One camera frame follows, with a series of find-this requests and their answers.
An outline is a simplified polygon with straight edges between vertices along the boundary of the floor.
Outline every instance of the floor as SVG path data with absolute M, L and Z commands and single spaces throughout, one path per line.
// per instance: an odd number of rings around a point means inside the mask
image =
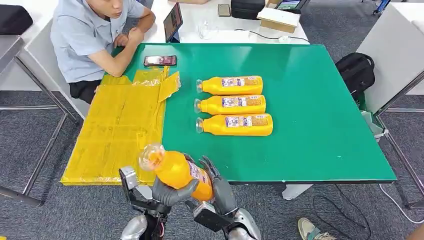
M 324 44 L 334 61 L 355 51 L 377 17 L 371 15 L 375 5 L 367 0 L 312 0 L 304 10 L 301 22 L 313 44 Z M 10 104 L 49 104 L 39 92 L 0 92 L 0 106 Z M 408 96 L 400 106 L 424 108 L 424 96 Z M 61 113 L 57 110 L 0 112 L 0 185 L 22 191 L 49 140 Z M 383 116 L 391 132 L 412 165 L 424 178 L 424 118 L 421 114 L 388 113 Z M 31 196 L 42 199 L 42 207 L 30 207 L 0 196 L 0 236 L 10 240 L 103 240 L 118 239 L 126 223 L 137 213 L 131 210 L 119 186 L 63 186 L 59 183 L 72 153 L 81 125 L 67 120 L 60 132 Z M 381 149 L 399 178 L 397 184 L 384 187 L 399 201 L 398 189 L 410 201 L 420 199 L 418 190 L 398 160 L 389 143 L 382 139 Z M 382 194 L 378 185 L 341 185 L 341 190 L 365 214 L 372 240 L 402 240 L 416 227 L 408 222 Z M 298 198 L 287 201 L 271 185 L 235 185 L 239 206 L 254 216 L 264 240 L 299 240 L 297 220 L 310 218 L 323 231 L 338 239 L 347 239 L 325 221 L 341 229 L 352 239 L 364 240 L 368 229 L 343 218 L 328 202 L 315 196 L 326 196 L 348 216 L 363 225 L 359 213 L 344 200 L 334 185 L 314 185 Z M 409 211 L 414 219 L 424 211 Z M 222 234 L 194 223 L 190 212 L 176 205 L 166 224 L 166 239 L 221 240 Z

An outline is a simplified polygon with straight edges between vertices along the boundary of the orange bottle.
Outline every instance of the orange bottle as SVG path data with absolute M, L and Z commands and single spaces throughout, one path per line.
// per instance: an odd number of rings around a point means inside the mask
M 260 76 L 214 76 L 209 80 L 197 80 L 197 92 L 208 92 L 213 95 L 248 95 L 261 94 L 263 88 Z
M 198 133 L 228 136 L 268 136 L 273 132 L 273 118 L 267 113 L 244 115 L 215 115 L 197 118 Z
M 196 113 L 217 114 L 263 114 L 267 104 L 263 95 L 211 96 L 194 100 Z
M 138 164 L 146 171 L 154 171 L 166 185 L 180 189 L 192 179 L 199 184 L 191 196 L 199 201 L 208 201 L 213 197 L 212 182 L 202 168 L 186 160 L 178 151 L 165 151 L 159 143 L 148 144 L 138 157 Z

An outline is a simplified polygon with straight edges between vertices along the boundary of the light blue shirt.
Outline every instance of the light blue shirt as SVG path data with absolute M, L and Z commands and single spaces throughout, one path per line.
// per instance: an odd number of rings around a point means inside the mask
M 127 18 L 140 18 L 144 8 L 136 0 L 123 0 L 122 14 L 109 22 L 99 17 L 86 0 L 59 0 L 53 14 L 50 39 L 66 82 L 102 79 L 105 71 L 88 55 L 101 50 L 111 53 L 113 42 L 122 33 Z

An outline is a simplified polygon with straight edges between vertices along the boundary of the person's foot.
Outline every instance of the person's foot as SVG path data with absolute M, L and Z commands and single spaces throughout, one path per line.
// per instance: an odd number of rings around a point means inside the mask
M 336 240 L 336 238 L 329 235 L 328 232 L 320 233 L 321 231 L 306 217 L 299 219 L 297 226 L 303 240 Z

